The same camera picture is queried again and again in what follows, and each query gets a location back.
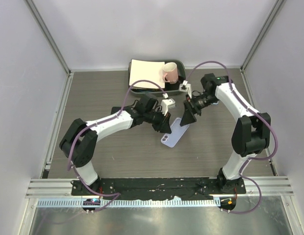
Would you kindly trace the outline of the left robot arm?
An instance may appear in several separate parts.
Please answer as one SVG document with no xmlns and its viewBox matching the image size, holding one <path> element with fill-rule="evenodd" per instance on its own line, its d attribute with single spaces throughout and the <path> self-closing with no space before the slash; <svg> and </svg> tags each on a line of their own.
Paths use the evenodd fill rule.
<svg viewBox="0 0 304 235">
<path fill-rule="evenodd" d="M 97 142 L 116 132 L 131 129 L 146 122 L 154 131 L 170 134 L 169 110 L 176 106 L 172 98 L 164 94 L 158 101 L 152 94 L 145 94 L 131 105 L 113 107 L 111 114 L 93 121 L 75 119 L 59 144 L 68 158 L 68 169 L 74 169 L 88 195 L 100 192 L 101 180 L 94 170 L 91 159 Z"/>
</svg>

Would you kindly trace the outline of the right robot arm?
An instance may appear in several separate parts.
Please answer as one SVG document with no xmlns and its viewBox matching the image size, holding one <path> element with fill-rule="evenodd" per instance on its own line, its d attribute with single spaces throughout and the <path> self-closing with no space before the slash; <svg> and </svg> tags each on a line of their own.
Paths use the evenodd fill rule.
<svg viewBox="0 0 304 235">
<path fill-rule="evenodd" d="M 248 163 L 269 146 L 271 118 L 268 113 L 260 113 L 251 107 L 228 76 L 205 74 L 201 84 L 203 92 L 199 95 L 193 95 L 187 81 L 180 84 L 179 90 L 186 93 L 180 125 L 196 122 L 196 116 L 202 114 L 202 109 L 214 103 L 220 101 L 226 106 L 236 122 L 231 137 L 233 152 L 219 170 L 216 186 L 221 193 L 233 193 L 241 184 L 241 173 Z"/>
</svg>

